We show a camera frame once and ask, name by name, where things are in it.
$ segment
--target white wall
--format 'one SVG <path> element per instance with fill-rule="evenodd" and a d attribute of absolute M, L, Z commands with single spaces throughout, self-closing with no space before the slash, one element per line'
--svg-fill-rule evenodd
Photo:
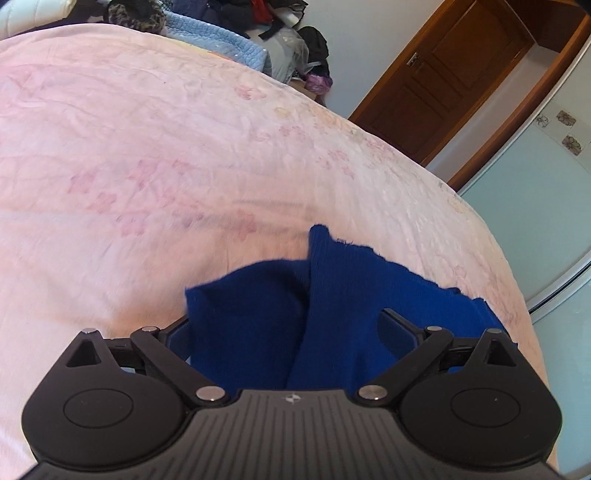
<path fill-rule="evenodd" d="M 449 181 L 513 113 L 556 55 L 539 45 L 531 47 L 499 88 L 427 165 L 427 170 L 443 181 Z"/>
<path fill-rule="evenodd" d="M 329 46 L 326 106 L 348 118 L 442 0 L 307 0 L 303 25 Z"/>

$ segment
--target blue fabric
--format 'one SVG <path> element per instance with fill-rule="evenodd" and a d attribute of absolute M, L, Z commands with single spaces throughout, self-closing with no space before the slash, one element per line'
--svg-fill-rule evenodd
<path fill-rule="evenodd" d="M 191 364 L 231 394 L 353 393 L 397 361 L 378 338 L 384 308 L 460 337 L 503 329 L 484 300 L 439 288 L 368 247 L 334 241 L 320 225 L 310 230 L 308 260 L 250 265 L 186 297 Z"/>
<path fill-rule="evenodd" d="M 262 72 L 267 59 L 264 48 L 240 35 L 209 23 L 165 11 L 166 36 L 236 60 Z"/>

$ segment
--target pink bedsheet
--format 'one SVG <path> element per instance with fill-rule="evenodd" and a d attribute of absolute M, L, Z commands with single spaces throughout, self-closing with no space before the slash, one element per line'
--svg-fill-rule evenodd
<path fill-rule="evenodd" d="M 83 327 L 183 314 L 183 288 L 307 232 L 483 297 L 543 377 L 509 265 L 479 216 L 395 149 L 289 86 L 112 25 L 0 42 L 0 479 L 33 465 L 22 407 Z"/>

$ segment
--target light blue blanket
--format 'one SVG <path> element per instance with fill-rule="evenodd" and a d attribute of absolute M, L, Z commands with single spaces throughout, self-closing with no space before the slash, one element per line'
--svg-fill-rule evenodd
<path fill-rule="evenodd" d="M 190 43 L 204 50 L 214 51 L 262 72 L 267 51 L 261 46 L 217 25 L 170 11 L 165 13 L 167 37 Z"/>

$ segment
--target floral pattern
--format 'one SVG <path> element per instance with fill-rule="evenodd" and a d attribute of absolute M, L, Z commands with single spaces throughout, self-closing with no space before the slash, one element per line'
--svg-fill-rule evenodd
<path fill-rule="evenodd" d="M 578 140 L 570 135 L 567 135 L 564 140 L 562 140 L 562 144 L 575 156 L 578 156 L 583 150 Z"/>
<path fill-rule="evenodd" d="M 564 110 L 561 110 L 560 112 L 558 112 L 558 115 L 556 115 L 556 118 L 558 119 L 559 122 L 568 125 L 569 127 L 572 127 L 576 122 L 577 119 L 575 117 L 573 117 L 571 114 L 565 112 Z"/>
<path fill-rule="evenodd" d="M 539 114 L 535 117 L 534 122 L 538 124 L 538 127 L 546 128 L 550 124 L 550 120 L 547 116 Z"/>

